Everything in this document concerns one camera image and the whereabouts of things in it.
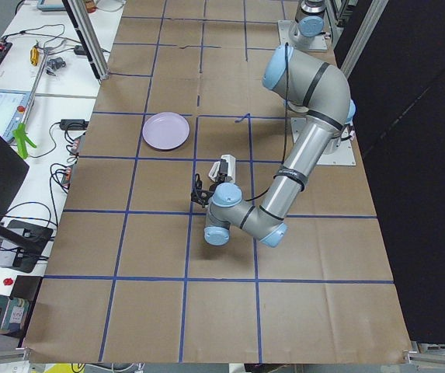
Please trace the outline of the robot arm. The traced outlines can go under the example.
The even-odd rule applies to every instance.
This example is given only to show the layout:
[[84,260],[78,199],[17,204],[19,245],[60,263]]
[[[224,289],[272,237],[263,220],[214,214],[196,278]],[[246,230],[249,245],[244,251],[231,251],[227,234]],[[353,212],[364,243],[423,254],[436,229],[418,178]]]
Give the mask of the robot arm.
[[298,2],[295,18],[288,33],[294,47],[302,51],[309,49],[311,43],[324,29],[325,10],[326,6],[323,0]]
[[287,213],[305,190],[327,145],[342,134],[350,117],[349,83],[342,71],[290,45],[276,48],[262,84],[303,115],[305,125],[259,206],[245,201],[234,183],[215,188],[203,230],[205,241],[213,246],[229,241],[232,226],[269,247],[277,246],[287,232]]

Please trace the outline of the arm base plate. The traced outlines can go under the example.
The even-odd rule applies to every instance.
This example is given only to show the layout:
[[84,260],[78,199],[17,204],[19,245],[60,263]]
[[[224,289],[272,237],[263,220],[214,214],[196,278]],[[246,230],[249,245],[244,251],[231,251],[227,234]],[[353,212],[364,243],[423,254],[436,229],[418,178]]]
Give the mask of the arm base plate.
[[306,53],[326,52],[328,50],[324,34],[306,37],[301,34],[298,24],[294,20],[279,20],[277,29],[280,44],[289,44],[295,49]]
[[[288,122],[291,125],[293,143],[296,143],[306,127],[306,119],[292,117]],[[343,140],[348,134],[348,128],[346,128],[340,136],[329,141],[318,160],[319,166],[356,166],[352,142],[350,139]]]

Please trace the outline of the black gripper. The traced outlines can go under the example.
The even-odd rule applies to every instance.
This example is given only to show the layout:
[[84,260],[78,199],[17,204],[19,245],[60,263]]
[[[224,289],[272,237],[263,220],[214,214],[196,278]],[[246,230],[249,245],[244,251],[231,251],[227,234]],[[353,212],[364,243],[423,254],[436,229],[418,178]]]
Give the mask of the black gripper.
[[191,201],[200,206],[207,206],[209,199],[212,198],[216,188],[222,183],[229,183],[229,163],[227,161],[219,161],[219,166],[216,174],[216,183],[213,183],[208,190],[203,189],[200,174],[195,174],[194,188],[191,192]]

